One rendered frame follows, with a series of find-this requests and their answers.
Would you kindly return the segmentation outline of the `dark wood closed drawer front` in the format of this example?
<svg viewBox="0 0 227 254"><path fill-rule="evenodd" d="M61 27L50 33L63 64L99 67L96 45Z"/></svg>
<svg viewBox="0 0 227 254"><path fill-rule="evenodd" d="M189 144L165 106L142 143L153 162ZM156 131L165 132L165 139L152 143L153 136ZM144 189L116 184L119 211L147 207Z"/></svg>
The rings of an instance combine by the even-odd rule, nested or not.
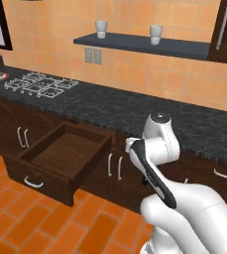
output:
<svg viewBox="0 0 227 254"><path fill-rule="evenodd" d="M227 180L213 173L213 169L216 168L219 173L227 175L227 164L219 159L205 158L201 154L196 155L192 151L183 152L180 162L189 173L190 183L209 186L227 200Z"/></svg>

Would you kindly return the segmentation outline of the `white cup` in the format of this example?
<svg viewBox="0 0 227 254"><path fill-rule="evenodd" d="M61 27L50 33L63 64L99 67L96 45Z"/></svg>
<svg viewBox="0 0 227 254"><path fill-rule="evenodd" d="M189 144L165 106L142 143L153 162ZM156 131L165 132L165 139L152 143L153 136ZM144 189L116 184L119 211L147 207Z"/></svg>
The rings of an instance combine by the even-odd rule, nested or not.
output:
<svg viewBox="0 0 227 254"><path fill-rule="evenodd" d="M151 44L153 46L157 46L160 43L162 34L163 34L163 27L160 25L151 25L150 26L150 38Z"/></svg>
<svg viewBox="0 0 227 254"><path fill-rule="evenodd" d="M106 31L107 31L107 22L106 21L96 21L95 22L95 29L97 31L97 38L98 39L105 39L106 38Z"/></svg>

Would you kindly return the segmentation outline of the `dark wood cupboard door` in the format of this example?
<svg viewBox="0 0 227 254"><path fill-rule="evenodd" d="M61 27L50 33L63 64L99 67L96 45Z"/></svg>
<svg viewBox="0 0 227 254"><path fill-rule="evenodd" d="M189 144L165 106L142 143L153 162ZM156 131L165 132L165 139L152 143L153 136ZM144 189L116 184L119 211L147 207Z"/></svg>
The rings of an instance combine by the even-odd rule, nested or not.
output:
<svg viewBox="0 0 227 254"><path fill-rule="evenodd" d="M111 177L107 174L107 159L112 153L112 135L106 136L105 141L100 146L99 151L92 158L89 166L89 174L80 187L97 196L108 198L110 196L109 185Z"/></svg>
<svg viewBox="0 0 227 254"><path fill-rule="evenodd" d="M140 212L140 204L142 200L153 194L152 187L147 184L142 185L143 174L137 170L129 159L129 154L125 152L127 136L124 134L115 134L114 148L114 167L116 173L116 197L119 204L133 210ZM117 168L119 157L123 157L121 177L122 180L118 181Z"/></svg>
<svg viewBox="0 0 227 254"><path fill-rule="evenodd" d="M30 147L58 126L61 121L62 119L60 117L39 109L26 109L24 111L24 127L29 130L27 135Z"/></svg>
<svg viewBox="0 0 227 254"><path fill-rule="evenodd" d="M17 129L19 104L0 98L0 154L16 156L22 151Z"/></svg>

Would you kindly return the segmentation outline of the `grey wall socket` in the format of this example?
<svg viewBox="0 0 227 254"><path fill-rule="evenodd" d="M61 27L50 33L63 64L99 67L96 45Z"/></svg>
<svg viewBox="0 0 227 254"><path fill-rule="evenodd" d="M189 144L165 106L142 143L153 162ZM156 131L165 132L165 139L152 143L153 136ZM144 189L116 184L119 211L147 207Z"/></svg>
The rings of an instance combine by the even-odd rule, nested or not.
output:
<svg viewBox="0 0 227 254"><path fill-rule="evenodd" d="M100 48L95 48L93 50L93 54L94 54L94 62L96 64L102 64L102 53L101 53L101 49Z"/></svg>
<svg viewBox="0 0 227 254"><path fill-rule="evenodd" d="M84 49L84 56L85 56L85 61L89 64L93 63L93 53L92 53L92 48L85 48Z"/></svg>

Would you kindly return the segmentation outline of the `hob with white grates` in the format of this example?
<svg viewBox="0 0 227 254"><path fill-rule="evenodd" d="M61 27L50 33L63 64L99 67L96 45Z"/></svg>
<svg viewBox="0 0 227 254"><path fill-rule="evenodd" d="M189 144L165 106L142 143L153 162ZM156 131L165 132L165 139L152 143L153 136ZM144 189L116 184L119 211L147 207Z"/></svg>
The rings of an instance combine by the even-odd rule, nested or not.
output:
<svg viewBox="0 0 227 254"><path fill-rule="evenodd" d="M37 98L56 98L78 85L74 79L53 77L40 72L28 72L22 78L14 78L4 83L6 90L36 96Z"/></svg>

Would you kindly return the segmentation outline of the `dark blue wall shelf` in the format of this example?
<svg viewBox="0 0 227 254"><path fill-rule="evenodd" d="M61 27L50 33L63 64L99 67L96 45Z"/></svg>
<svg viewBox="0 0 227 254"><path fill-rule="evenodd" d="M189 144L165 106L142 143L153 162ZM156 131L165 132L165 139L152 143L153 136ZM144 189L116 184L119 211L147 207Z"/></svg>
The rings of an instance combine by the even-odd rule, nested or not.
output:
<svg viewBox="0 0 227 254"><path fill-rule="evenodd" d="M151 39L144 36L107 33L104 39L98 39L97 34L90 34L73 40L75 44L91 47L115 49L144 54L176 57L183 59L206 61L210 44L175 39L161 39L157 46L151 44Z"/></svg>

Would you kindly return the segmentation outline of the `dark wood open drawer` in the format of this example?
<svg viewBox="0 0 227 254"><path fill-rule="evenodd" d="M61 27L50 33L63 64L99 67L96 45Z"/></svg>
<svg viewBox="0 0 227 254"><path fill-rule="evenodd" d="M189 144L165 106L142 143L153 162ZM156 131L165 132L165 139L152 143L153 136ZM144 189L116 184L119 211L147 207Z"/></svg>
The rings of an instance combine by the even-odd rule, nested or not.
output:
<svg viewBox="0 0 227 254"><path fill-rule="evenodd" d="M73 206L73 194L89 174L92 158L109 134L110 131L96 126L63 121L18 156L4 155L8 176ZM29 187L24 183L25 176L34 184L44 185L40 189Z"/></svg>

